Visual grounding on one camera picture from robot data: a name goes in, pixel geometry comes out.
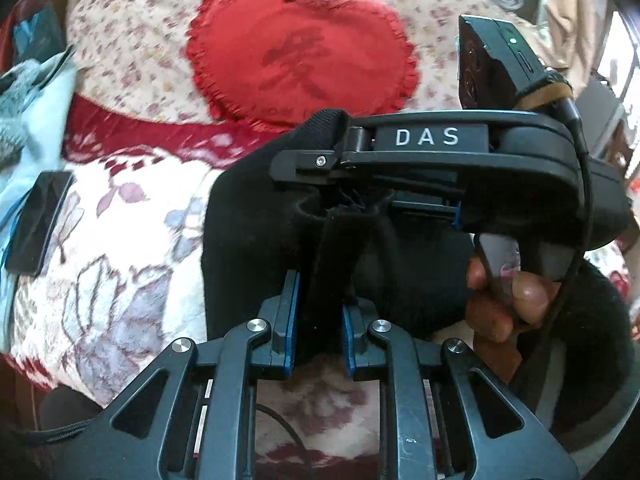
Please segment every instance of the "floral blanket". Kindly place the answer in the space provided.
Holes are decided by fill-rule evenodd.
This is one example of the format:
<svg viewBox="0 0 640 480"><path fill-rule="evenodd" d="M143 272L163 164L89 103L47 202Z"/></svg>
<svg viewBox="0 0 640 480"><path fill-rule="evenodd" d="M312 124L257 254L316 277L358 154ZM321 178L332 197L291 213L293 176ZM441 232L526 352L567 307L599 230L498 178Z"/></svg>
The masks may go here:
<svg viewBox="0 0 640 480"><path fill-rule="evenodd" d="M459 14L512 19L545 54L532 27L487 0L383 1L416 44L420 83L407 109L459 107ZM76 182L43 273L20 279L8 357L44 388L68 384L106 405L174 338L206 337L209 189L268 139L215 123L195 89L184 47L199 2L81 0L68 20L79 79L64 149ZM300 433L322 478L376 477L377 385L352 383L339 360L320 356L287 383L261 383L258 402ZM261 415L256 450L265 478L304 478L289 437Z"/></svg>

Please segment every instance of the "red ruffled pillow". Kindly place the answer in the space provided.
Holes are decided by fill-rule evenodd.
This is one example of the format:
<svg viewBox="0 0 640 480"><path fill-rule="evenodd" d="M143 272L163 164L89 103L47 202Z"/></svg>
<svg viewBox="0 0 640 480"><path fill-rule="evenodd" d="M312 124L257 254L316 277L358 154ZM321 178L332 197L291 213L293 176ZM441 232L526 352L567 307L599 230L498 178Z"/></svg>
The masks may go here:
<svg viewBox="0 0 640 480"><path fill-rule="evenodd" d="M187 56L216 119L286 131L322 108L402 109L414 45L377 0L203 0Z"/></svg>

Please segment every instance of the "black cable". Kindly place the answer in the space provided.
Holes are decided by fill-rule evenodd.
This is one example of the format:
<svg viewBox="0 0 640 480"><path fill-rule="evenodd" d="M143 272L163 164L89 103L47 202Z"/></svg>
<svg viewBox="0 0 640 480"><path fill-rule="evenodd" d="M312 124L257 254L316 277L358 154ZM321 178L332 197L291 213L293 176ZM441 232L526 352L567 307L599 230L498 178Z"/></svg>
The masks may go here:
<svg viewBox="0 0 640 480"><path fill-rule="evenodd" d="M280 424L289 433L290 437L298 446L300 452L300 458L305 464L305 468L309 473L309 478L317 480L318 476L312 466L311 458L308 450L302 443L302 439L298 436L296 431L291 425L284 420L284 418L276 411L268 408L263 404L256 404L255 409L258 412L263 412L269 415L273 420ZM16 437L28 446L42 446L45 444L57 444L64 440L74 438L84 431L84 429L91 423L93 419L82 420L69 426L63 426L62 428L56 428L55 430L43 430L43 431L21 431L16 433Z"/></svg>
<svg viewBox="0 0 640 480"><path fill-rule="evenodd" d="M282 416L278 412L272 410L271 408L268 408L263 404L256 404L255 409L257 412L263 412L266 415L269 415L273 420L275 420L278 424L280 424L287 431L287 433L289 433L290 437L298 446L298 450L300 452L300 458L302 459L302 462L305 463L305 468L309 473L309 478L312 478L313 480L318 480L318 475L316 474L316 471L311 465L311 458L309 457L308 450L306 450L306 447L302 443L302 439L296 433L296 430L294 430L291 427L291 425L286 420L284 420L284 418L282 418Z"/></svg>
<svg viewBox="0 0 640 480"><path fill-rule="evenodd" d="M28 446L42 446L43 444L57 444L64 440L78 436L84 431L93 419L81 420L69 426L56 428L55 430L21 431L16 437Z"/></svg>
<svg viewBox="0 0 640 480"><path fill-rule="evenodd" d="M575 146L575 153L580 166L580 176L582 177L582 192L584 194L584 225L582 227L582 236L580 243L575 248L574 256L571 259L569 268L562 280L562 285L558 290L555 301L549 307L545 319L540 328L540 338L531 355L517 370L511 380L510 387L520 393L524 387L525 380L529 374L531 363L536 361L536 357L543 351L546 343L550 339L553 324L558 318L564 304L566 303L572 288L578 277L578 271L584 260L584 253L589 250L591 241L591 231L593 230L593 181L591 179L591 170L589 168L589 150L584 140L582 132L582 121L575 103L571 99L562 99L555 106L556 119L563 123L572 134Z"/></svg>

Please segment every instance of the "finger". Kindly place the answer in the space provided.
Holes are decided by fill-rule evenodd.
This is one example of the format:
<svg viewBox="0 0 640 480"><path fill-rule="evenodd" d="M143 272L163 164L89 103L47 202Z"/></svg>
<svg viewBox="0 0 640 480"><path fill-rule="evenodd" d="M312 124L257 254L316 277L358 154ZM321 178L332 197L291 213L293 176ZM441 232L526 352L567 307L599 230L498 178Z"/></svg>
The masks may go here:
<svg viewBox="0 0 640 480"><path fill-rule="evenodd" d="M520 352L511 341L497 343L477 333L474 335L474 352L507 384L522 362Z"/></svg>
<svg viewBox="0 0 640 480"><path fill-rule="evenodd" d="M483 290L487 286L486 271L480 258L473 256L466 269L466 286L473 290Z"/></svg>
<svg viewBox="0 0 640 480"><path fill-rule="evenodd" d="M531 272L517 272L511 283L513 307L516 313L533 326L542 323L549 304L560 288L559 283L551 282Z"/></svg>
<svg viewBox="0 0 640 480"><path fill-rule="evenodd" d="M465 319L475 332L496 342L505 341L513 330L509 308L479 293L466 304Z"/></svg>

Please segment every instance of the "light blue fabric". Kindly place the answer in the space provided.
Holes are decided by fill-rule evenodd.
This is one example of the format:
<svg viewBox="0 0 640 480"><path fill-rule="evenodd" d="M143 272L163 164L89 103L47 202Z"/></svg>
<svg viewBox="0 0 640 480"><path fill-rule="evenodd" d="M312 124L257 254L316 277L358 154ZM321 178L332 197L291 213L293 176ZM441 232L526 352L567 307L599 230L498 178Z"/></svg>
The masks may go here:
<svg viewBox="0 0 640 480"><path fill-rule="evenodd" d="M6 91L23 95L17 113L20 115L19 124L26 133L26 141L19 160L0 171L0 352L9 350L11 310L18 280L18 276L4 269L6 250L25 198L40 172L62 168L62 138L76 83L72 54L73 49L68 48L42 64L29 60L8 72L33 70L36 77L27 78L31 79L27 91L14 88L14 85Z"/></svg>

